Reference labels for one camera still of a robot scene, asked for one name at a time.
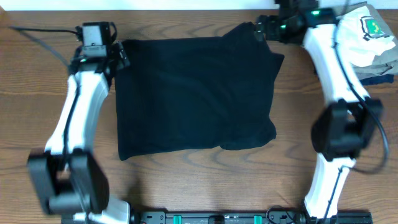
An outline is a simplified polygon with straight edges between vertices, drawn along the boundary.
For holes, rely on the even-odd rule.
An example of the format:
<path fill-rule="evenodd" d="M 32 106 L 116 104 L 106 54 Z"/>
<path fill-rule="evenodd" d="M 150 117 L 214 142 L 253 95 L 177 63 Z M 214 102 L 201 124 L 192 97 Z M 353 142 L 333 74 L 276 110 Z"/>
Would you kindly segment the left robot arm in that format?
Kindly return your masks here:
<path fill-rule="evenodd" d="M 117 69 L 130 65 L 122 43 L 77 48 L 71 59 L 68 92 L 55 131 L 42 154 L 27 160 L 42 210 L 62 223 L 129 223 L 130 205 L 109 193 L 93 156 L 98 116 Z"/>

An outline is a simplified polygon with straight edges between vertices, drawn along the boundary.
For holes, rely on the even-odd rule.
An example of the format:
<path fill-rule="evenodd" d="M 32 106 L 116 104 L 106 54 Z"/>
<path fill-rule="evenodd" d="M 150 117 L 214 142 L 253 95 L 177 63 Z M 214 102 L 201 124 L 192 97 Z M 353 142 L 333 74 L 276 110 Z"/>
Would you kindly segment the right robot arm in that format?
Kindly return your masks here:
<path fill-rule="evenodd" d="M 317 1 L 276 0 L 276 16 L 259 16 L 256 37 L 301 45 L 310 55 L 323 90 L 325 109 L 311 129 L 317 154 L 315 172 L 299 211 L 273 206 L 269 223 L 372 223 L 371 213 L 340 211 L 338 200 L 348 174 L 371 140 L 384 128 L 381 101 L 370 97 L 347 58 L 338 37 L 342 20 Z"/>

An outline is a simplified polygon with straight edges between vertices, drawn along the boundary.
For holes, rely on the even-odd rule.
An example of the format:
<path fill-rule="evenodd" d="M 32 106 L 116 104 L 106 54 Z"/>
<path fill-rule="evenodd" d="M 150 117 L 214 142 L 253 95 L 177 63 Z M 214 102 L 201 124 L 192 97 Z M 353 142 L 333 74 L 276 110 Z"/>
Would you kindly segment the black polo shirt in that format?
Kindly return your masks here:
<path fill-rule="evenodd" d="M 270 112 L 284 56 L 245 22 L 219 37 L 125 40 L 114 79 L 121 160 L 185 149 L 242 150 L 276 137 Z"/>

